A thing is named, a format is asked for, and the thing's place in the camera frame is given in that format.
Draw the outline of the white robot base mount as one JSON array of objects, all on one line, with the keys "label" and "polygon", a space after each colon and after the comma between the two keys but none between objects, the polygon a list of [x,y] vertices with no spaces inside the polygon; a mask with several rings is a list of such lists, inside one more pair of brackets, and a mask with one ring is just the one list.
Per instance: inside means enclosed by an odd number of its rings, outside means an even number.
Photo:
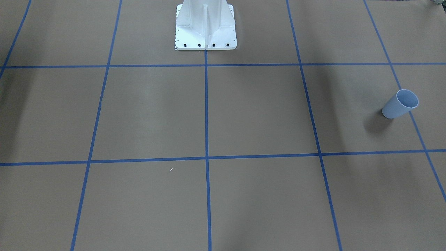
[{"label": "white robot base mount", "polygon": [[234,6],[226,0],[185,0],[176,7],[175,25],[175,50],[237,48]]}]

